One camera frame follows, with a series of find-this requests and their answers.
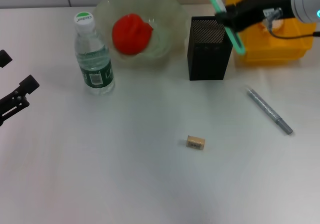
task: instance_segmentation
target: green toothbrush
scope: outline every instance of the green toothbrush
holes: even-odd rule
[[[212,3],[212,5],[217,13],[227,12],[222,0],[210,0],[210,2]],[[240,36],[238,34],[236,34],[230,28],[225,27],[224,29],[225,29],[226,33],[228,34],[229,39],[231,40],[231,43],[233,44],[233,46],[235,48],[235,51],[240,55],[244,55],[246,53],[246,49],[243,45],[242,40],[240,39]]]

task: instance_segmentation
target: red object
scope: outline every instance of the red object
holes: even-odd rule
[[[152,31],[153,28],[139,15],[126,15],[113,26],[113,44],[121,53],[135,55],[147,47]]]

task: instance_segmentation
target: bottle cap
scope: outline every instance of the bottle cap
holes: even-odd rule
[[[75,29],[78,33],[92,32],[96,27],[94,20],[94,16],[91,13],[80,12],[74,17]]]

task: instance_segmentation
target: clear bowl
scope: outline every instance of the clear bowl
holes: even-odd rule
[[[153,27],[148,46],[139,54],[124,55],[112,41],[112,28],[128,14],[138,14]],[[126,66],[164,64],[168,57],[184,48],[188,14],[176,0],[102,0],[93,12],[96,28],[109,47],[111,58]]]

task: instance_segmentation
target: black clamp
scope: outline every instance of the black clamp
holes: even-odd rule
[[[12,61],[11,57],[4,51],[0,51],[0,67],[6,66]],[[31,94],[39,87],[39,83],[29,75],[26,77],[12,93],[0,99],[0,126],[3,122],[19,111],[28,107],[30,103],[26,99],[26,94]]]

